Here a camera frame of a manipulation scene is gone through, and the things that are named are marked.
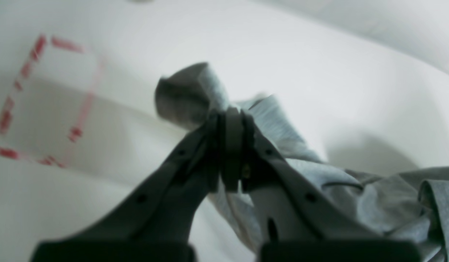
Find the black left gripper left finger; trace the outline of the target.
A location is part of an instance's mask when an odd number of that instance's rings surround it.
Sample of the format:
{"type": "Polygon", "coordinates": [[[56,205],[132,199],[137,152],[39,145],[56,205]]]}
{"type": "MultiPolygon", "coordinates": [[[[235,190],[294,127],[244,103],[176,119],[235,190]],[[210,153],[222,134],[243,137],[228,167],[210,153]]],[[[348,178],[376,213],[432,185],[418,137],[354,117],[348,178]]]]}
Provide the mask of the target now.
{"type": "Polygon", "coordinates": [[[229,114],[211,113],[122,203],[87,229],[42,242],[33,262],[195,262],[196,210],[229,182],[229,114]]]}

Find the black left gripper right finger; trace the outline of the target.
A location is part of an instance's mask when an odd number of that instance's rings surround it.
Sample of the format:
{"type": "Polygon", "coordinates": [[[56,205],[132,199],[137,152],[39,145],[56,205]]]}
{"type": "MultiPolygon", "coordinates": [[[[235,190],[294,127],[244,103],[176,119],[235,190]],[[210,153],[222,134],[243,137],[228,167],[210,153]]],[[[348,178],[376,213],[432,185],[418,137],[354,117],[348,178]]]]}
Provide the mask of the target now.
{"type": "Polygon", "coordinates": [[[417,247],[348,218],[236,108],[224,114],[224,184],[250,195],[264,245],[259,262],[419,262],[417,247]]]}

